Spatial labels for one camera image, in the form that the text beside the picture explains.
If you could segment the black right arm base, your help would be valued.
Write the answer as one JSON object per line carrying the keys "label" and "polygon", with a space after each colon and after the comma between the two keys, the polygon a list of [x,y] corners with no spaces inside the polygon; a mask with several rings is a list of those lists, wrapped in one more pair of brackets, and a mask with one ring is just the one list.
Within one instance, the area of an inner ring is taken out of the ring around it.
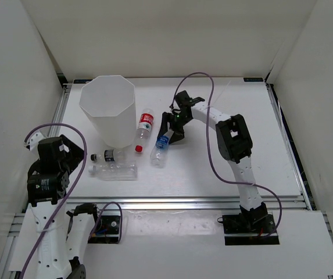
{"label": "black right arm base", "polygon": [[217,222],[223,225],[225,246],[280,244],[272,214],[254,225],[246,222],[241,213],[222,215]]}

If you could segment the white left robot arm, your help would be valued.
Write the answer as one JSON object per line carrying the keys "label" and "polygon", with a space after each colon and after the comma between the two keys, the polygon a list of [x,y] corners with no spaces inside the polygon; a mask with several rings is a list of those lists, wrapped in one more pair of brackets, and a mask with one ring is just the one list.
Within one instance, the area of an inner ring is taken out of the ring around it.
{"label": "white left robot arm", "polygon": [[70,175],[84,159],[84,151],[64,135],[42,139],[38,160],[27,175],[28,202],[34,216],[39,243],[37,278],[86,278],[83,263],[89,233],[102,226],[93,203],[66,209]]}

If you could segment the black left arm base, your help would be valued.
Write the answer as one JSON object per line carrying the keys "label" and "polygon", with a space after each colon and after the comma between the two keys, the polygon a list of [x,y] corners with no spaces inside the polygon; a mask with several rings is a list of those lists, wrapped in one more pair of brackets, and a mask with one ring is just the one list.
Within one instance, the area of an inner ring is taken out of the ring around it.
{"label": "black left arm base", "polygon": [[88,240],[89,244],[118,244],[121,232],[121,216],[104,215]]}

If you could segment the red label red cap bottle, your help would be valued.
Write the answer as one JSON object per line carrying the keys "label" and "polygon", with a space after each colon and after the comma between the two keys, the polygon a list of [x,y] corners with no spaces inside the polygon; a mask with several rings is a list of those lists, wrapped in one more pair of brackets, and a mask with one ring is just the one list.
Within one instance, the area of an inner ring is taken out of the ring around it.
{"label": "red label red cap bottle", "polygon": [[150,108],[144,109],[139,118],[134,140],[134,150],[136,153],[142,153],[145,150],[151,136],[153,121],[154,111]]}

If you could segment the blue label clear bottle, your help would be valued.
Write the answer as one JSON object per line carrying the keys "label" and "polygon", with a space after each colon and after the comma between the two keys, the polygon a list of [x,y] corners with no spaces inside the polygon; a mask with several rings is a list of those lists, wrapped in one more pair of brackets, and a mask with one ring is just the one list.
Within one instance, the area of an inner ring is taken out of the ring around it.
{"label": "blue label clear bottle", "polygon": [[172,135],[174,134],[173,130],[167,131],[165,134],[160,136],[155,143],[155,146],[152,149],[150,160],[151,165],[154,167],[162,168],[166,164],[167,151],[169,148],[169,143]]}

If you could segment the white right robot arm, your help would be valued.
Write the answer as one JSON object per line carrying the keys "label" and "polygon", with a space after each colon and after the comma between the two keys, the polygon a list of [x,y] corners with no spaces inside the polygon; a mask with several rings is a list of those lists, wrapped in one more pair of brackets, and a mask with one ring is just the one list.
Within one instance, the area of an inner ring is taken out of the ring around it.
{"label": "white right robot arm", "polygon": [[201,97],[191,98],[186,91],[179,92],[174,100],[178,106],[170,113],[162,114],[162,123],[156,145],[167,147],[184,139],[184,126],[191,120],[199,120],[216,132],[220,155],[231,167],[238,185],[240,198],[239,225],[244,231],[253,233],[264,230],[268,211],[258,189],[251,167],[253,142],[242,115],[227,115]]}

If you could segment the clear bottle white cap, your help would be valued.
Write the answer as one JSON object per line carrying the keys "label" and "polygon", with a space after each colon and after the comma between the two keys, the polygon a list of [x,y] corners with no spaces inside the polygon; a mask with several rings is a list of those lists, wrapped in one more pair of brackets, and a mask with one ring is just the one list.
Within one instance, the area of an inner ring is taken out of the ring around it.
{"label": "clear bottle white cap", "polygon": [[103,181],[132,181],[138,177],[135,164],[93,164],[88,167],[91,177]]}

